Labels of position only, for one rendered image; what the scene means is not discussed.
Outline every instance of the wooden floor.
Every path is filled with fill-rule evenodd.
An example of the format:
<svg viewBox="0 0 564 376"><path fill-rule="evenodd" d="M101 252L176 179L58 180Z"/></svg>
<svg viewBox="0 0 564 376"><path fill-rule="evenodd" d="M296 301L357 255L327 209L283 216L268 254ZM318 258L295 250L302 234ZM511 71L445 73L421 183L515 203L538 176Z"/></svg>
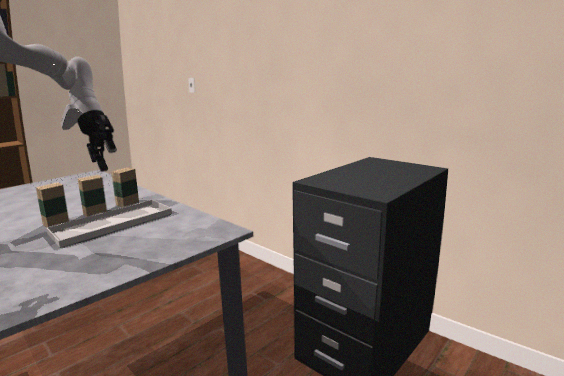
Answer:
<svg viewBox="0 0 564 376"><path fill-rule="evenodd" d="M240 257L249 376L319 375L293 358L293 275ZM226 375L219 293L213 254L0 340L0 375ZM397 375L538 373L428 333Z"/></svg>

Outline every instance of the table leg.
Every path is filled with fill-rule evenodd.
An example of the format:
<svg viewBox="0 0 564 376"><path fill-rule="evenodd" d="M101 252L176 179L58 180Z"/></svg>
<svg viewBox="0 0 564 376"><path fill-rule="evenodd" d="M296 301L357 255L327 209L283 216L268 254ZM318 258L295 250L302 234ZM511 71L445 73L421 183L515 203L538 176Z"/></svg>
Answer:
<svg viewBox="0 0 564 376"><path fill-rule="evenodd" d="M229 376L247 376L239 244L217 253Z"/></svg>

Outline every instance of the black filing cabinet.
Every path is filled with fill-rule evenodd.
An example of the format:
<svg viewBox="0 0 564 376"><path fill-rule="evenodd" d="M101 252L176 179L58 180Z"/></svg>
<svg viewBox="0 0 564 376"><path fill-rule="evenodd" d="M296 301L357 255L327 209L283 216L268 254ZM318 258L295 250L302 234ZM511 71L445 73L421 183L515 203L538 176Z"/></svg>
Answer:
<svg viewBox="0 0 564 376"><path fill-rule="evenodd" d="M366 158L293 183L295 357L392 376L429 331L448 170Z"/></svg>

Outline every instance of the wall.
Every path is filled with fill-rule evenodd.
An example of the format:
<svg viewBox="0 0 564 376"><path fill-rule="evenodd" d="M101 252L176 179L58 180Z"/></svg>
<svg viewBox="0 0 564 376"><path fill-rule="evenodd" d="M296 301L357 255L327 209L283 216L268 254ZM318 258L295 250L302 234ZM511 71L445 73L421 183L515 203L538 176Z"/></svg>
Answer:
<svg viewBox="0 0 564 376"><path fill-rule="evenodd" d="M288 257L292 181L447 167L434 312L564 358L562 3L119 0L133 166Z"/></svg>
<svg viewBox="0 0 564 376"><path fill-rule="evenodd" d="M109 170L131 165L123 93L117 0L10 0L14 40L38 43L92 67L94 91L114 127L117 152L104 153ZM33 182L98 170L78 124L62 130L68 91L26 67L16 68Z"/></svg>

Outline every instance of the baseboard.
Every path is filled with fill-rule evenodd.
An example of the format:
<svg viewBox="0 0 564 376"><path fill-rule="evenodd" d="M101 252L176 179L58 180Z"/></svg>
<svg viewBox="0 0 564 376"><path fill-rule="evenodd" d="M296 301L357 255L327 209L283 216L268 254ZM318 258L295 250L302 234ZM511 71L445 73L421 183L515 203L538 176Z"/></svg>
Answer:
<svg viewBox="0 0 564 376"><path fill-rule="evenodd" d="M294 274L294 260L248 240L239 249L261 261ZM564 375L564 360L499 338L446 317L432 314L429 330L504 361L540 373L544 376Z"/></svg>

